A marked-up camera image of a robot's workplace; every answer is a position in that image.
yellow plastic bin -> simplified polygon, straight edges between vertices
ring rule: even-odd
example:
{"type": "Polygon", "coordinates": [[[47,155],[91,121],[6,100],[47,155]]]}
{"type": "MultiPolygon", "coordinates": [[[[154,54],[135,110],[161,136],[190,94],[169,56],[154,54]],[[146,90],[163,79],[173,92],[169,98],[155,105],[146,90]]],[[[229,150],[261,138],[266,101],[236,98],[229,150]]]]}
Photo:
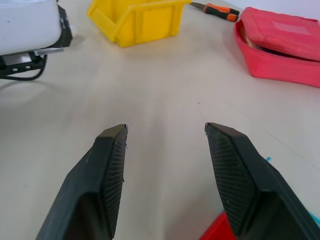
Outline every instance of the yellow plastic bin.
{"type": "Polygon", "coordinates": [[[175,36],[191,0],[93,0],[87,14],[111,42],[129,47],[175,36]]]}

white table surface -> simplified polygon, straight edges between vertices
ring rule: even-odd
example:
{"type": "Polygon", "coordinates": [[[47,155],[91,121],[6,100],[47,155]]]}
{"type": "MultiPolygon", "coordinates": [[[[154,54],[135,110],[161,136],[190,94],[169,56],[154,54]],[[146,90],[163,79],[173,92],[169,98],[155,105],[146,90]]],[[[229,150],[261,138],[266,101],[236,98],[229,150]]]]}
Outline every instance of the white table surface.
{"type": "Polygon", "coordinates": [[[60,4],[72,46],[40,80],[0,80],[1,240],[35,239],[66,174],[122,123],[115,240],[196,240],[221,212],[206,122],[247,134],[320,216],[320,89],[251,77],[234,24],[188,5],[178,36],[119,48],[87,18],[90,1],[60,4]]]}

